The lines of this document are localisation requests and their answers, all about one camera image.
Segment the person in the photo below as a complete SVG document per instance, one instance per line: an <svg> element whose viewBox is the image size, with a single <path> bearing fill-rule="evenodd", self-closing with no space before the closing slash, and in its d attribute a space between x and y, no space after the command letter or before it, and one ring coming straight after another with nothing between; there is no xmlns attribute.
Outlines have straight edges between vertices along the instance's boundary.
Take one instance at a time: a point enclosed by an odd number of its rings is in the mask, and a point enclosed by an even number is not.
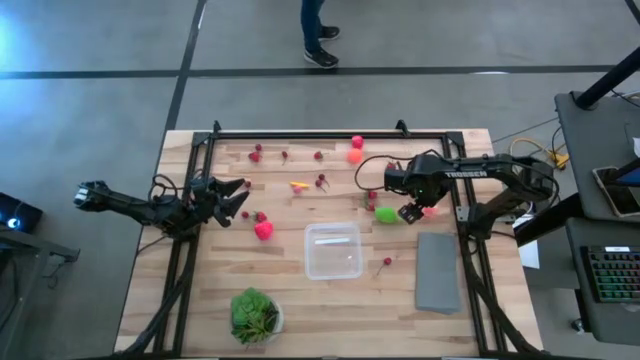
<svg viewBox="0 0 640 360"><path fill-rule="evenodd" d="M322 24L320 12L325 0L302 0L300 23L303 34L304 58L322 69L336 68L339 59L327 52L322 41L337 39L341 29L337 26Z"/></svg>

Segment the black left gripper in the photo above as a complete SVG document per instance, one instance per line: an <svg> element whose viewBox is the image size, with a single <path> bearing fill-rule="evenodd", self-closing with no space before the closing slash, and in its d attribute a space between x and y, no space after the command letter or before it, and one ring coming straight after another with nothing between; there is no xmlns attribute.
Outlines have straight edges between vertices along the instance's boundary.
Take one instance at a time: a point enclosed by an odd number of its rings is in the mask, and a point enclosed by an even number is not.
<svg viewBox="0 0 640 360"><path fill-rule="evenodd" d="M211 218L214 218L223 228L229 227L231 220L250 195L245 191L232 196L244 184L243 178L229 181L222 181L215 177L192 179L187 227L207 223Z"/></svg>

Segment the white paper sheet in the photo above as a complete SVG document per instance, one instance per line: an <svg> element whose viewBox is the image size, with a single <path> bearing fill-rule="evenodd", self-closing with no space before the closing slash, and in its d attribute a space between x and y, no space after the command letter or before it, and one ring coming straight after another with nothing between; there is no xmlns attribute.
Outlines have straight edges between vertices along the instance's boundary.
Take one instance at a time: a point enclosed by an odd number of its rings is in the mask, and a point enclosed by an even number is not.
<svg viewBox="0 0 640 360"><path fill-rule="evenodd" d="M531 214L524 214L521 217L517 218L513 223L513 229L516 229L519 225L522 225L533 218ZM532 241L525 245L518 246L519 256L521 260L521 264L525 268L531 269L539 269L540 268L540 259L539 259L539 251L538 251L538 243L536 241Z"/></svg>

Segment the black round pole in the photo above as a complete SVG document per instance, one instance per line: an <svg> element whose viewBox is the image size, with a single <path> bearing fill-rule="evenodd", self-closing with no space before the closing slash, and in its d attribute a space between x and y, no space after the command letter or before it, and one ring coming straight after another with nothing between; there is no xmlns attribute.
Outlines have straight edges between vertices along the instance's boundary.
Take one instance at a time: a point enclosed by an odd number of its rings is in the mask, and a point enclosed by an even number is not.
<svg viewBox="0 0 640 360"><path fill-rule="evenodd" d="M573 95L574 104L582 110L592 109L597 102L640 69L640 46L615 65L586 91Z"/></svg>

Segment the black box with blue light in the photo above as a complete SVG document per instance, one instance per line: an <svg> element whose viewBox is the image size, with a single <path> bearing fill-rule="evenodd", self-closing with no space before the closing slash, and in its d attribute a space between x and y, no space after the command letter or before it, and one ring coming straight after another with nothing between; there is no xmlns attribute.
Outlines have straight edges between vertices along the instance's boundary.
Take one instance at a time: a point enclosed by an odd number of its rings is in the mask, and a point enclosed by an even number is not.
<svg viewBox="0 0 640 360"><path fill-rule="evenodd" d="M39 208L0 192L0 225L32 234L42 216L43 211Z"/></svg>

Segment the smartphone in tan case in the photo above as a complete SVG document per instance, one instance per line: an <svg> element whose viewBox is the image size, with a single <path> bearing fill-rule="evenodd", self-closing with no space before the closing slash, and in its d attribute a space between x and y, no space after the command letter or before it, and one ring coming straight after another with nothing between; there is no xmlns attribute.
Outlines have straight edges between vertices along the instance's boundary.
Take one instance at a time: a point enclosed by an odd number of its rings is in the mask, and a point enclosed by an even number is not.
<svg viewBox="0 0 640 360"><path fill-rule="evenodd" d="M621 218L640 215L640 200L631 186L618 182L618 168L602 167L592 170L596 184L603 192L612 213Z"/></svg>

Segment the clear plastic tupperware container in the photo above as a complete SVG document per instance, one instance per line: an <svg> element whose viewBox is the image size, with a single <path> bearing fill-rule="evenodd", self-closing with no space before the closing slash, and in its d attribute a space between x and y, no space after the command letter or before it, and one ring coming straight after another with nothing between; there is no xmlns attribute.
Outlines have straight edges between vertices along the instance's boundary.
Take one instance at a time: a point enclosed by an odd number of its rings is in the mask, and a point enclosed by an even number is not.
<svg viewBox="0 0 640 360"><path fill-rule="evenodd" d="M304 231L305 274L313 281L359 278L363 273L357 223L315 223Z"/></svg>

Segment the backlit black keyboard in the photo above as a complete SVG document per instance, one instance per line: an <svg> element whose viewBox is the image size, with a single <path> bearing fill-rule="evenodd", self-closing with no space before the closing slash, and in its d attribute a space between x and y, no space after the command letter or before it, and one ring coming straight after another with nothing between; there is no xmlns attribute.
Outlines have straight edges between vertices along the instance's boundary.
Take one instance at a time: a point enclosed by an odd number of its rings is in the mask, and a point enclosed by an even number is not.
<svg viewBox="0 0 640 360"><path fill-rule="evenodd" d="M583 246L580 250L597 303L640 303L640 247Z"/></svg>

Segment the black aluminium table frame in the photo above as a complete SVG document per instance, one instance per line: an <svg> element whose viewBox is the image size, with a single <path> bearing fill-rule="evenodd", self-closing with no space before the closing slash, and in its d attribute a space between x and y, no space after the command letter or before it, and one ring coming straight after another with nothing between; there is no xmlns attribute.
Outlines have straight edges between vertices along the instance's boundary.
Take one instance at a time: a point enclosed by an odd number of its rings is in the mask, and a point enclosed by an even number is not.
<svg viewBox="0 0 640 360"><path fill-rule="evenodd" d="M228 228L206 224L195 246L172 244L159 232L142 232L142 252L132 278L115 343L130 347L158 310L165 289L188 258L195 261L189 295L169 314L149 344L147 359L199 358L365 358L474 356L495 349L496 331L486 306L462 294L461 311L422 312L414 306L416 242L420 232L452 233L455 208L472 198L488 200L500 186L493 180L459 186L438 206L438 214L412 225L383 225L363 204L363 187L382 181L387 155L409 157L430 148L449 155L465 148L472 156L491 151L484 129L416 130L404 138L397 130L365 137L369 163L361 170L346 159L349 131L302 130L171 131L157 170L178 184L209 166L221 179L252 183L242 212ZM258 151L262 159L248 155ZM282 151L289 158L282 165ZM322 160L315 160L320 151ZM323 192L315 181L324 174ZM309 184L301 194L289 182ZM269 240L254 233L253 214L264 212L274 225ZM359 278L313 281L305 274L304 231L310 224L354 222L360 228L363 273ZM392 263L376 275L386 257ZM284 312L283 332L266 344L240 344L231 335L231 300L247 288L274 299Z"/></svg>

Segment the grey desk top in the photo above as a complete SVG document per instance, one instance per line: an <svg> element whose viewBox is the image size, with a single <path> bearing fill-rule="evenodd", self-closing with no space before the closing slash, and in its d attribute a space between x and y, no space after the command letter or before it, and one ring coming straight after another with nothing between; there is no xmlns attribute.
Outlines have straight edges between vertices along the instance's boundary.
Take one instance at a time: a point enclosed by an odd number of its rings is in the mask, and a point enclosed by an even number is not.
<svg viewBox="0 0 640 360"><path fill-rule="evenodd" d="M601 342L640 346L640 303L597 303L580 250L583 246L640 247L640 226L571 218L565 229L579 281L579 308L585 329Z"/></svg>
<svg viewBox="0 0 640 360"><path fill-rule="evenodd" d="M605 97L591 110L576 106L570 93L554 97L556 110L584 215L590 219L640 223L640 215L618 217L592 171L622 167L636 159L633 139L640 138L640 108Z"/></svg>

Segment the grey tupperware lid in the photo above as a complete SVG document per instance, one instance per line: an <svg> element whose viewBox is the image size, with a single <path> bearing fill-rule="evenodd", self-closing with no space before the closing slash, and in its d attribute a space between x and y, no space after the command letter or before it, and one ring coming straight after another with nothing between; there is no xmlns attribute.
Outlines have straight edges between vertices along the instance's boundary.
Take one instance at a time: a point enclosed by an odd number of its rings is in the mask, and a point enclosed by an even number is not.
<svg viewBox="0 0 640 360"><path fill-rule="evenodd" d="M457 249L450 234L418 234L415 308L445 315L461 311Z"/></svg>

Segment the green plant in white pot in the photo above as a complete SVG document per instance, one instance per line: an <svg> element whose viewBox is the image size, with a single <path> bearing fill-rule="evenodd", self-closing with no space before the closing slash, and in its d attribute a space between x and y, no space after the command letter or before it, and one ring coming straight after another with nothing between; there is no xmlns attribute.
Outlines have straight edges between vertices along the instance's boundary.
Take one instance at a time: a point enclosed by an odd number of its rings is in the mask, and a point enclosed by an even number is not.
<svg viewBox="0 0 640 360"><path fill-rule="evenodd" d="M284 329L284 312L270 296L252 287L231 300L231 335L247 347L266 344Z"/></svg>

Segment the black diagonal desk bar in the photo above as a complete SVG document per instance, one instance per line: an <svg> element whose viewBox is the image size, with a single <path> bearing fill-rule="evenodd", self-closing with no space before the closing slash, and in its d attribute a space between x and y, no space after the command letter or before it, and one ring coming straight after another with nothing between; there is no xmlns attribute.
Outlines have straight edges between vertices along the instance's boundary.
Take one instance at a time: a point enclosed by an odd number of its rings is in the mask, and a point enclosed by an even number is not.
<svg viewBox="0 0 640 360"><path fill-rule="evenodd" d="M582 205L577 193L560 201L533 219L517 226L514 235L518 246L526 245L562 227L571 217L582 214Z"/></svg>

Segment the grey metal stand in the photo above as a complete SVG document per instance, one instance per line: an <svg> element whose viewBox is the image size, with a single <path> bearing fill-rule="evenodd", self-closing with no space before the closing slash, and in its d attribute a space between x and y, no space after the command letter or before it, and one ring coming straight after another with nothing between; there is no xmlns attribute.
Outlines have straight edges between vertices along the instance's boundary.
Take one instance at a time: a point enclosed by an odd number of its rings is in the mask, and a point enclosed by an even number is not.
<svg viewBox="0 0 640 360"><path fill-rule="evenodd" d="M16 352L19 337L25 331L28 312L33 305L34 291L50 256L61 257L65 262L76 262L80 250L40 239L35 235L0 227L0 243L23 250L33 256L33 265L22 274L17 274L17 293L13 309L2 326L0 322L0 360L10 360Z"/></svg>

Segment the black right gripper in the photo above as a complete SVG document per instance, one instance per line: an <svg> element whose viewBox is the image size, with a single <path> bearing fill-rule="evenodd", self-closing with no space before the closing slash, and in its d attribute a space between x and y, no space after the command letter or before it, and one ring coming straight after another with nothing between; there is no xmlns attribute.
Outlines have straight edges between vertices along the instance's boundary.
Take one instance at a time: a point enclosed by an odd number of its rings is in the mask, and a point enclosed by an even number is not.
<svg viewBox="0 0 640 360"><path fill-rule="evenodd" d="M435 206L446 195L446 161L434 152L416 155L404 175L404 191L414 200L398 210L398 216L413 224L423 215L423 207Z"/></svg>

